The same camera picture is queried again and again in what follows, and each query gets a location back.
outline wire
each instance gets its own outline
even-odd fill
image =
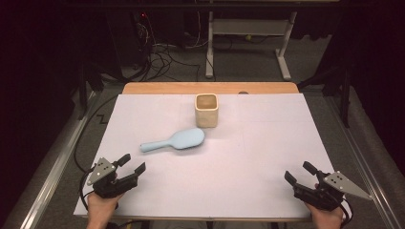
[[[230,38],[229,36],[226,36],[226,35],[220,36],[220,37],[223,37],[223,38],[226,38],[226,39],[229,40],[229,47],[227,47],[226,49],[220,49],[220,48],[216,48],[216,47],[214,47],[214,45],[212,45],[212,48],[213,48],[214,50],[217,50],[217,51],[230,51],[230,50],[232,49],[232,46],[233,46],[233,40],[232,40],[232,38]]]
[[[83,130],[80,132],[80,135],[79,135],[79,137],[78,137],[78,139],[77,139],[77,142],[76,142],[75,148],[74,148],[74,160],[75,160],[75,165],[77,166],[77,168],[78,168],[79,170],[81,170],[81,172],[83,172],[83,173],[86,173],[87,171],[86,171],[85,169],[83,169],[83,167],[81,167],[80,164],[79,164],[78,161],[77,161],[77,146],[79,145],[79,143],[80,143],[80,141],[81,141],[81,138],[83,137],[83,133],[84,133],[84,132],[86,131],[86,129],[87,129],[87,126],[89,125],[89,123],[90,123],[90,121],[93,119],[93,117],[97,114],[97,112],[98,112],[102,107],[104,107],[108,102],[112,101],[113,99],[115,99],[115,98],[117,98],[117,97],[118,97],[118,94],[115,95],[115,96],[113,96],[113,97],[111,97],[111,98],[109,98],[109,99],[107,99],[107,101],[105,101],[104,103],[102,103],[102,104],[96,109],[96,111],[89,117],[89,119],[87,119],[86,124],[85,124],[84,127],[83,127]]]
[[[212,68],[212,76],[214,78],[214,82],[217,82],[217,76],[215,74],[215,70],[214,70],[214,66],[212,66],[211,62],[208,59],[208,56],[205,56],[206,62],[208,62],[208,64],[211,66]]]
[[[78,193],[80,195],[80,199],[81,202],[83,203],[84,207],[86,208],[87,211],[89,211],[89,206],[87,205],[86,200],[84,199],[85,196],[83,196],[83,187],[84,184],[86,182],[86,178],[87,176],[95,169],[95,166],[91,169],[89,169],[88,171],[86,171],[86,173],[84,173],[84,175],[81,177],[80,183],[79,183],[79,187],[78,187]]]
[[[128,79],[129,82],[134,82],[134,79],[145,75],[146,73],[149,72],[149,70],[150,70],[150,62],[145,61],[145,64],[142,66],[142,68],[138,72],[136,72],[133,75],[127,77],[127,79]],[[110,79],[110,78],[107,78],[107,77],[105,77],[103,75],[101,76],[101,79],[104,82],[107,82],[107,83],[122,83],[122,81],[120,81],[120,80]]]
[[[127,222],[125,222],[125,223],[122,223],[118,228],[124,228],[124,227],[127,226],[127,225],[130,225],[130,224],[133,224],[133,223],[137,223],[137,222],[143,223],[144,220],[130,220],[130,221],[127,221]]]
[[[263,43],[263,42],[265,42],[267,39],[269,39],[270,37],[272,37],[272,38],[278,38],[278,37],[282,37],[282,36],[279,36],[279,35],[266,35],[266,36],[264,36],[264,37],[263,37],[261,40],[259,40],[259,41],[247,40],[247,39],[246,39],[246,36],[238,36],[238,35],[232,36],[232,38],[234,38],[234,39],[236,39],[236,40],[240,40],[240,41],[244,41],[244,42],[252,43],[252,44],[260,44],[260,43]]]
[[[84,197],[89,196],[91,193],[93,193],[94,191],[88,192],[86,195],[84,195]]]
[[[164,51],[166,51],[167,50],[167,47],[174,47],[174,48],[176,48],[177,46],[175,46],[175,45],[169,45],[169,44],[162,44],[162,43],[159,43],[159,44],[156,44],[156,45],[154,45],[154,46],[159,46],[159,47],[164,47],[165,49],[162,51],[162,52],[164,52]]]
[[[199,48],[199,47],[203,47],[206,44],[208,44],[208,41],[205,41],[204,43],[198,45],[198,46],[192,46],[192,47],[185,47],[186,49],[195,49],[195,48]]]
[[[349,208],[351,209],[351,212],[352,212],[352,217],[349,215],[349,213],[348,213],[348,211],[346,210],[346,208],[342,205],[342,203],[341,202],[339,202],[334,196],[332,196],[330,193],[326,193],[327,195],[328,195],[328,197],[330,197],[331,199],[333,199],[333,201],[335,201],[337,204],[339,204],[339,207],[342,209],[342,211],[343,211],[343,213],[345,214],[345,220],[342,222],[342,224],[340,225],[340,228],[343,228],[344,226],[346,226],[351,220],[352,220],[352,217],[353,217],[353,210],[352,210],[352,206],[348,203],[348,201],[347,200],[345,200],[344,198],[343,198],[343,200],[345,200],[347,203],[348,203],[348,205],[349,205]]]
[[[194,227],[176,226],[173,229],[194,229]]]
[[[139,37],[142,37],[144,35],[145,37],[145,43],[143,44],[143,48],[148,44],[148,40],[149,40],[149,31],[148,29],[146,29],[145,26],[143,26],[142,24],[140,24],[139,22],[137,22],[137,29],[139,29],[140,33],[139,33]]]
[[[155,61],[158,61],[158,60],[160,60],[161,61],[161,63],[162,63],[162,66],[159,68],[159,70],[158,70],[158,72],[154,75],[154,76],[152,76],[152,77],[150,77],[150,78],[146,78],[145,79],[145,81],[150,81],[150,80],[153,80],[153,79],[155,79],[155,78],[158,78],[158,77],[161,77],[162,75],[164,75],[165,73],[167,73],[168,71],[169,71],[169,69],[170,69],[170,64],[171,64],[171,61],[169,61],[169,60],[167,60],[167,59],[164,59],[161,55],[160,55],[160,53],[154,53],[155,55],[158,55],[160,58],[159,59],[155,59],[155,60],[153,60],[152,62],[155,62]],[[164,68],[166,68],[166,67],[168,67],[167,69],[166,69],[166,71],[164,72],[164,73],[160,73]]]
[[[345,201],[348,203],[349,209],[350,209],[351,212],[352,212],[352,216],[350,217],[348,211],[343,207],[342,204],[340,204],[340,208],[342,209],[342,211],[345,213],[345,216],[346,216],[345,221],[342,222],[342,225],[341,225],[340,228],[343,228],[343,227],[346,226],[349,222],[351,222],[352,219],[353,219],[353,216],[354,216],[354,211],[353,211],[353,209],[352,209],[351,204],[350,204],[345,198],[343,198],[343,200],[345,200]]]
[[[198,65],[198,64],[185,64],[185,63],[182,63],[182,62],[176,60],[175,58],[173,58],[173,56],[170,55],[169,50],[167,50],[167,55],[170,56],[170,58],[172,59],[172,61],[175,62],[175,63],[181,64],[181,65],[184,65],[184,66],[197,67],[197,71],[196,71],[196,82],[199,81],[199,70],[200,70],[200,67],[201,67],[200,65]]]
[[[155,35],[153,34],[153,28],[152,28],[152,25],[151,25],[151,21],[149,20],[149,16],[146,14],[146,12],[144,12],[144,15],[145,15],[146,20],[148,21],[149,28],[151,29],[153,42],[154,42],[154,44],[156,44],[156,39],[155,39]]]
[[[199,11],[197,11],[197,16],[198,16],[198,20],[199,20],[199,36],[197,37],[196,44],[193,47],[190,47],[191,49],[197,47],[197,45],[200,42],[200,36],[201,36],[201,33],[202,33],[202,23],[201,23],[201,18],[200,18],[200,12]]]

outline black cable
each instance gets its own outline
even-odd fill
[[[170,52],[169,52],[168,49],[167,49],[167,55],[168,55],[168,56],[172,59],[172,61],[175,62],[175,63],[181,64],[181,65],[184,65],[184,66],[197,67],[197,71],[196,71],[196,82],[199,81],[199,70],[200,70],[200,67],[201,67],[200,65],[182,63],[182,62],[176,60],[175,58],[173,58],[173,56],[170,54]]]
[[[143,220],[130,220],[130,221],[127,221],[125,223],[122,223],[118,228],[124,228],[126,225],[129,225],[129,224],[132,224],[132,223],[137,223],[137,222],[142,223]]]
[[[155,53],[155,55],[158,55],[158,56],[160,57],[162,66],[160,67],[160,69],[158,70],[158,72],[157,72],[154,76],[152,76],[152,77],[150,77],[150,78],[146,78],[145,81],[150,81],[150,80],[153,80],[153,79],[155,79],[155,78],[161,77],[162,75],[164,75],[165,73],[167,73],[167,72],[169,71],[169,69],[170,69],[171,61],[168,61],[168,60],[164,59],[159,53]],[[168,68],[166,69],[166,71],[165,71],[164,73],[160,73],[160,72],[161,72],[164,68],[166,68],[166,67],[168,67]]]
[[[89,196],[91,193],[93,193],[94,191],[90,191],[90,192],[88,192],[86,195],[84,195],[84,197],[87,197],[87,196]]]
[[[142,65],[142,68],[141,68],[140,70],[138,70],[138,71],[137,71],[136,73],[134,73],[133,75],[131,75],[131,76],[129,76],[129,77],[125,77],[125,78],[128,79],[129,82],[132,82],[135,78],[141,77],[141,76],[143,76],[145,73],[147,73],[147,72],[149,71],[149,69],[150,69],[149,62],[146,61],[145,64]],[[121,84],[123,83],[123,82],[120,81],[120,80],[107,78],[107,77],[105,77],[105,76],[103,76],[103,75],[101,76],[101,79],[102,79],[104,82],[107,82],[107,83],[121,83]]]
[[[217,50],[217,51],[230,51],[232,49],[232,46],[233,46],[232,39],[230,37],[228,37],[228,36],[220,36],[220,37],[223,37],[223,38],[226,38],[226,39],[229,40],[229,43],[230,43],[229,47],[227,47],[226,49],[220,49],[220,48],[214,47],[214,44],[212,44],[212,49]]]
[[[214,82],[217,82],[217,76],[215,75],[215,70],[214,70],[214,66],[212,66],[211,62],[208,59],[208,56],[205,56],[206,62],[208,62],[208,64],[211,66],[212,68],[212,76],[214,78]]]
[[[158,47],[162,47],[163,48],[163,50],[162,51],[160,51],[160,52],[166,52],[168,49],[169,49],[169,41],[167,41],[166,39],[163,39],[163,41],[162,42],[164,42],[166,45],[165,46],[163,46],[161,43],[159,43],[159,44],[156,44],[155,45],[155,47],[156,48],[158,48]]]
[[[80,184],[79,184],[79,187],[78,187],[78,193],[79,193],[79,195],[80,195],[81,202],[83,203],[83,205],[84,205],[84,207],[86,208],[87,211],[89,211],[89,206],[87,205],[87,202],[86,202],[86,200],[84,199],[85,196],[83,195],[83,187],[84,187],[84,184],[85,184],[85,182],[86,182],[87,176],[88,176],[94,169],[95,169],[95,167],[89,169],[88,171],[86,171],[86,173],[84,173],[84,175],[81,177]]]
[[[342,225],[341,225],[340,228],[343,228],[343,227],[346,226],[349,222],[351,222],[352,219],[353,219],[353,216],[354,216],[354,211],[353,211],[353,209],[352,209],[352,206],[349,204],[349,202],[348,202],[345,198],[343,198],[343,200],[345,200],[345,201],[348,203],[349,209],[350,209],[351,212],[352,212],[352,216],[350,217],[348,211],[343,207],[342,204],[340,204],[340,208],[343,210],[343,212],[345,213],[345,216],[346,216],[345,221],[342,222]]]
[[[164,77],[169,78],[169,79],[173,79],[176,82],[182,82],[181,80],[179,80],[177,78],[173,78],[172,76],[165,75]]]
[[[77,161],[77,146],[79,145],[80,140],[81,140],[81,138],[83,137],[83,133],[85,132],[87,126],[89,125],[89,123],[90,123],[90,121],[93,119],[93,117],[96,115],[96,113],[97,113],[102,107],[104,107],[108,102],[110,102],[111,100],[113,100],[113,99],[116,98],[117,96],[118,96],[118,94],[115,95],[115,96],[113,96],[113,97],[111,97],[111,98],[109,98],[109,99],[107,99],[104,103],[102,103],[102,104],[96,109],[96,111],[89,117],[89,119],[86,121],[86,124],[84,125],[82,131],[80,132],[80,135],[79,135],[79,137],[78,137],[78,139],[77,139],[77,142],[76,142],[75,148],[74,148],[74,161],[75,161],[75,165],[77,166],[77,168],[78,168],[79,170],[81,170],[81,172],[83,172],[83,173],[86,173],[87,171],[86,171],[85,169],[83,169],[83,167],[81,167],[80,164],[79,164],[78,161]]]
[[[343,200],[345,200],[345,201],[348,203],[349,208],[350,208],[351,211],[352,211],[352,217],[350,218],[348,211],[347,211],[346,208],[342,205],[342,203],[339,202],[339,201],[338,201],[334,196],[332,196],[330,193],[327,192],[326,194],[328,195],[328,197],[330,197],[331,199],[333,199],[337,204],[339,204],[340,209],[342,209],[343,213],[345,214],[345,216],[346,216],[346,217],[345,217],[345,220],[344,220],[344,221],[342,222],[342,224],[340,225],[340,228],[343,228],[344,226],[346,226],[346,225],[352,220],[352,217],[353,217],[352,207],[351,207],[351,205],[348,203],[348,201],[343,198]]]
[[[149,71],[150,71],[150,69],[153,69],[152,61],[151,61],[151,55],[152,55],[152,54],[149,53],[149,56],[148,56],[148,58],[147,58],[147,62],[148,62],[148,65],[149,65]],[[146,77],[147,77],[149,71],[148,71],[147,73],[145,73],[145,74],[142,76],[142,78],[139,80],[139,82],[145,81],[145,79],[146,79]]]
[[[276,37],[283,37],[283,36],[281,36],[281,35],[266,35],[266,36],[264,36],[264,37],[263,37],[261,40],[259,40],[259,41],[247,40],[247,39],[246,39],[246,36],[243,36],[243,37],[241,37],[241,36],[235,36],[235,37],[236,37],[235,39],[240,40],[240,41],[244,41],[244,42],[247,42],[247,43],[261,44],[261,43],[265,42],[269,37],[276,38]]]

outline table leg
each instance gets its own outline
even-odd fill
[[[206,63],[205,63],[205,77],[212,78],[214,76],[214,50],[212,49],[212,39],[214,36],[213,32],[213,19],[214,12],[209,13],[208,22],[208,50],[206,52]]]
[[[297,12],[294,11],[291,13],[291,16],[289,17],[288,24],[286,26],[286,31],[284,33],[284,41],[283,41],[283,46],[281,50],[277,49],[276,56],[277,60],[279,62],[280,70],[283,75],[284,80],[290,81],[291,80],[291,75],[289,74],[286,59],[284,58],[284,53],[286,52],[287,44],[289,41],[289,37],[291,36],[292,28],[294,26],[295,22],[295,17],[297,16]]]
[[[206,229],[213,229],[214,222],[213,221],[206,221]]]
[[[149,220],[143,220],[140,224],[140,229],[149,229],[150,228],[150,222]]]
[[[270,224],[270,228],[271,228],[271,229],[279,229],[278,223],[277,223],[277,222],[272,222],[272,223]]]

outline hairbrush handle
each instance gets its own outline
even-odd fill
[[[169,140],[164,140],[164,141],[154,141],[154,142],[148,142],[148,143],[143,143],[140,144],[140,150],[143,153],[146,153],[148,151],[153,151],[158,148],[170,146],[170,141]]]

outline table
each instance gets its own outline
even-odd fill
[[[140,143],[195,125],[196,93],[219,96],[219,125],[203,129],[203,145],[141,153]],[[144,161],[146,171],[116,210],[116,218],[124,219],[309,220],[284,172],[311,186],[316,178],[302,168],[304,160],[333,170],[305,98],[288,82],[127,84],[95,161],[125,154],[132,159],[118,177]],[[86,214],[79,201],[75,215]]]
[[[228,2],[239,2],[240,0],[226,0]],[[301,2],[338,2],[339,0],[303,0]],[[252,0],[249,2],[297,2],[295,0]],[[273,35],[283,36],[283,44],[280,49],[274,52],[280,67],[281,74],[286,81],[291,80],[284,54],[288,45],[289,37],[294,26],[297,11],[292,11],[285,20],[253,20],[253,19],[219,19],[214,18],[211,11],[208,17],[208,49],[206,53],[205,77],[211,78],[214,75],[214,50],[212,48],[214,34],[239,34],[239,35]]]

